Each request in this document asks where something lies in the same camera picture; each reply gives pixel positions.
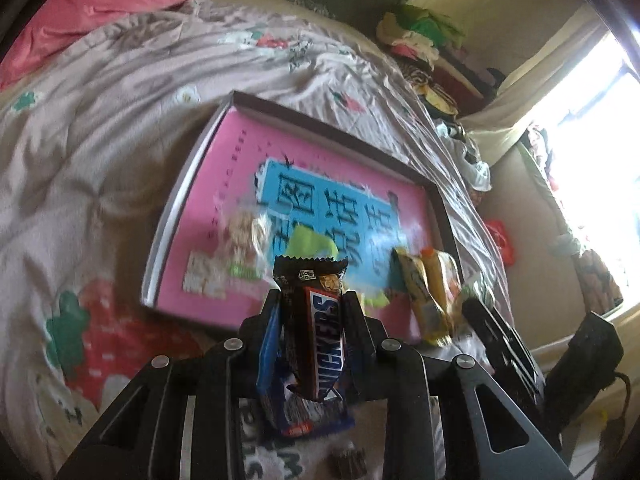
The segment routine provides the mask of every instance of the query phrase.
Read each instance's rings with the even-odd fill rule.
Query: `comforter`
[[[431,119],[386,57],[342,32],[239,4],[192,0],[178,12],[129,16],[73,44],[0,105],[0,431],[45,479],[149,359],[210,344],[149,315],[138,297],[180,167],[233,89],[332,124],[427,175],[446,203],[464,275],[482,270],[511,320],[500,255]],[[460,351],[482,348],[471,339],[449,350]],[[383,441],[368,435],[382,430],[384,413],[368,410],[356,413],[351,437],[380,456]],[[245,423],[250,478],[315,478],[324,467],[311,443],[257,446]],[[374,477],[379,462],[369,463]]]

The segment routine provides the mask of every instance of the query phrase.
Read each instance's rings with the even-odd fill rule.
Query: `snickers logo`
[[[308,290],[315,345],[316,398],[324,399],[338,380],[344,365],[340,305],[335,296]]]

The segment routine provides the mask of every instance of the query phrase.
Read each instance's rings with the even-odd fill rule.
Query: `metal screw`
[[[242,339],[238,339],[237,337],[230,337],[225,341],[225,348],[227,350],[239,350],[242,348]]]
[[[473,368],[476,365],[476,360],[473,359],[470,355],[461,354],[458,357],[456,357],[456,364],[460,368],[469,370],[469,368]]]
[[[383,350],[387,352],[397,352],[400,349],[400,342],[397,339],[387,338],[382,343],[380,343]]]
[[[169,364],[169,358],[166,355],[157,355],[151,359],[151,365],[153,368],[164,368]]]

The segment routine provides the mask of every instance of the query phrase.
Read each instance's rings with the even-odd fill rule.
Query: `clothes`
[[[444,91],[444,89],[434,83],[431,77],[420,68],[411,63],[396,59],[402,76],[412,86],[414,91],[423,99],[427,110],[434,119],[455,120],[458,114],[456,102]]]
[[[485,100],[482,95],[477,90],[475,92],[471,91],[468,85],[446,70],[437,66],[433,70],[432,77],[437,84],[447,91],[447,94],[455,99],[461,117],[484,108]]]
[[[429,9],[404,5],[397,13],[398,24],[433,41],[436,47],[450,41],[456,48],[462,46],[466,34],[449,16]]]
[[[394,45],[393,47],[391,47],[391,53],[396,54],[396,56],[408,57],[409,59],[413,60],[418,59],[418,53],[410,46],[406,46],[405,44]]]
[[[404,30],[398,25],[396,16],[391,12],[386,12],[378,23],[376,37],[389,46],[405,46],[412,49],[415,55],[429,63],[432,69],[433,63],[440,56],[431,40],[410,30]]]
[[[537,124],[530,125],[520,137],[520,142],[529,150],[540,170],[546,175],[551,189],[557,191],[559,189],[558,184],[551,177],[551,167],[555,154],[546,128],[542,128]]]

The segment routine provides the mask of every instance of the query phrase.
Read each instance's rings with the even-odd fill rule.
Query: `wall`
[[[501,220],[514,246],[506,272],[516,329],[530,349],[573,334],[585,315],[578,275],[570,256],[549,251],[561,231],[516,146],[491,168],[491,182],[478,212]]]
[[[465,45],[487,67],[508,75],[532,57],[582,0],[415,0],[465,27]]]

